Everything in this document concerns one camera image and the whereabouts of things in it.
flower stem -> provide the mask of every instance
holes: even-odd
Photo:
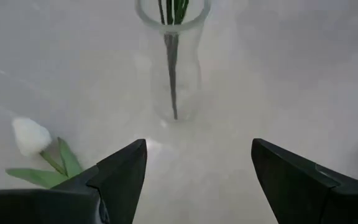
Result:
[[[53,168],[55,168],[55,170],[65,176],[67,176],[66,171],[64,170],[63,167],[61,167],[57,162],[54,161],[54,159],[52,159],[52,157],[50,156],[49,153],[42,151],[40,152],[40,155],[42,156],[43,159],[45,159]]]

white marble surface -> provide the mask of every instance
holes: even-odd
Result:
[[[65,138],[85,167],[137,138],[149,163],[134,223],[276,223],[250,158],[265,138],[358,178],[358,1],[215,0],[199,48],[204,100],[161,122],[128,0],[0,0],[0,189],[33,187],[13,116]]]

tabletop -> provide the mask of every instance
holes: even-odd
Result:
[[[200,112],[165,123],[134,1],[0,0],[0,189],[34,187],[7,167],[48,167],[16,148],[16,116],[84,167],[146,139],[134,223],[276,223],[253,138],[358,178],[358,1],[215,0],[198,53]]]

marble table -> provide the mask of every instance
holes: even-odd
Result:
[[[149,100],[144,27],[128,0],[0,0],[0,189],[26,116],[85,167],[138,138],[149,149],[134,223],[276,223],[250,146],[264,138],[358,178],[358,1],[213,2],[199,48],[204,98],[167,124]]]

green leaf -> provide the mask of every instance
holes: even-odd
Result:
[[[46,170],[18,168],[18,169],[6,169],[5,172],[13,177],[26,180],[30,183],[48,189],[68,180],[68,177],[61,175],[58,172],[52,172]]]
[[[60,157],[63,161],[63,167],[66,170],[68,177],[74,177],[83,172],[83,169],[80,166],[76,156],[71,152],[70,147],[66,141],[61,138],[58,138]]]

